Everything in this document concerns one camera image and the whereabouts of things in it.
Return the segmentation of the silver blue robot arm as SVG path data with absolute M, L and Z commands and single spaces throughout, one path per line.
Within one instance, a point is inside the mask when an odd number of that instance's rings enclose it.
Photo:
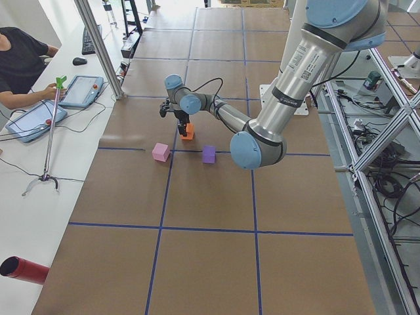
M 374 48 L 385 40 L 388 6 L 388 1 L 306 1 L 301 9 L 296 8 L 296 13 L 306 16 L 301 40 L 273 81 L 268 99 L 255 119 L 216 94 L 191 91 L 177 74 L 165 78 L 168 97 L 159 114 L 165 117 L 168 112 L 174 113 L 178 131 L 185 135 L 190 115 L 207 111 L 234 132 L 230 153 L 239 167 L 273 165 L 286 153 L 282 131 L 332 56 Z

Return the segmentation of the person's hand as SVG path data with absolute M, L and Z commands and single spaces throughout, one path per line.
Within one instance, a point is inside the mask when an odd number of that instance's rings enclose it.
M 57 92 L 59 92 L 58 98 L 61 100 L 65 97 L 67 89 L 58 89 L 56 83 L 51 83 L 41 91 L 40 98 L 41 100 L 54 100 Z

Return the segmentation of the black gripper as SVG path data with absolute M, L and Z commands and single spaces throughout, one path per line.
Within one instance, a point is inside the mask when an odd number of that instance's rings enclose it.
M 190 116 L 183 112 L 182 110 L 175 110 L 174 111 L 175 117 L 178 119 L 178 132 L 179 135 L 182 135 L 183 137 L 188 136 L 188 123 L 190 122 Z

